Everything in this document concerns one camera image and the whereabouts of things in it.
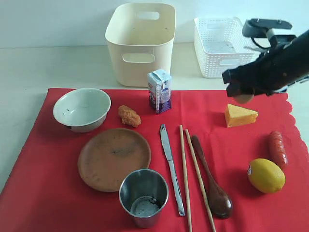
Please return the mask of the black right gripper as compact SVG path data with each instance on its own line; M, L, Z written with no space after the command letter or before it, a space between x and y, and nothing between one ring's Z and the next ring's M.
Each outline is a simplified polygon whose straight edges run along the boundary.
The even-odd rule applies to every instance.
M228 97L240 95L272 95L309 74L309 32L300 36L269 36L271 48L246 65L225 70L223 83Z

